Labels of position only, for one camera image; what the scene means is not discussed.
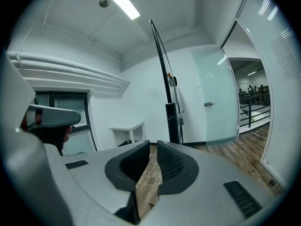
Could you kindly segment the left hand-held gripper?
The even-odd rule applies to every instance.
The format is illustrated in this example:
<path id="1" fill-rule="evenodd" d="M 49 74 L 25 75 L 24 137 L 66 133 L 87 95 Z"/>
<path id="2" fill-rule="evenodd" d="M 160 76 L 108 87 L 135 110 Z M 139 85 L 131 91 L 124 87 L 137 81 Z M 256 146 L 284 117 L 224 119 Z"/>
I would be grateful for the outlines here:
<path id="1" fill-rule="evenodd" d="M 26 129 L 44 144 L 54 145 L 62 155 L 63 137 L 68 126 L 80 122 L 81 115 L 74 110 L 31 104 L 26 112 Z"/>

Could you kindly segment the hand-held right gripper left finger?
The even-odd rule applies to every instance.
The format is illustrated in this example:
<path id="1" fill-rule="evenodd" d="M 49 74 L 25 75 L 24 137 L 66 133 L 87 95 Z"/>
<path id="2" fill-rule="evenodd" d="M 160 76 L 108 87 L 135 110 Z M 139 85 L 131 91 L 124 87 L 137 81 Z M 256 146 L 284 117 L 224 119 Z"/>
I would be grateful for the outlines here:
<path id="1" fill-rule="evenodd" d="M 148 140 L 100 152 L 61 157 L 79 186 L 114 216 L 137 225 L 136 184 L 149 163 Z"/>

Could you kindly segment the person's left hand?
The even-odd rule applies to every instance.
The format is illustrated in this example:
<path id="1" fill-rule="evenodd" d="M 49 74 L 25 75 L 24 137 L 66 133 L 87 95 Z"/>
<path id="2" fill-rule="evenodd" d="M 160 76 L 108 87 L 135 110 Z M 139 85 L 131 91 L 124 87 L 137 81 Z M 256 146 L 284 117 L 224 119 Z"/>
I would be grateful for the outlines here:
<path id="1" fill-rule="evenodd" d="M 72 131 L 72 127 L 68 126 L 66 128 L 66 131 L 65 131 L 65 134 L 64 134 L 64 137 L 63 137 L 63 144 L 69 140 L 69 134 L 71 134 L 71 131 Z"/>

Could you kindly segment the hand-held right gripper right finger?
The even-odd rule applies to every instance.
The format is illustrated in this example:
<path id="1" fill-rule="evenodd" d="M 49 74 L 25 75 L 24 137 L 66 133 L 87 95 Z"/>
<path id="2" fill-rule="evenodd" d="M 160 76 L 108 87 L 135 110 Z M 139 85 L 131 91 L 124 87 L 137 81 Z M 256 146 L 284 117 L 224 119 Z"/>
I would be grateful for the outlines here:
<path id="1" fill-rule="evenodd" d="M 258 226 L 277 199 L 264 185 L 218 155 L 158 141 L 163 182 L 146 226 Z"/>

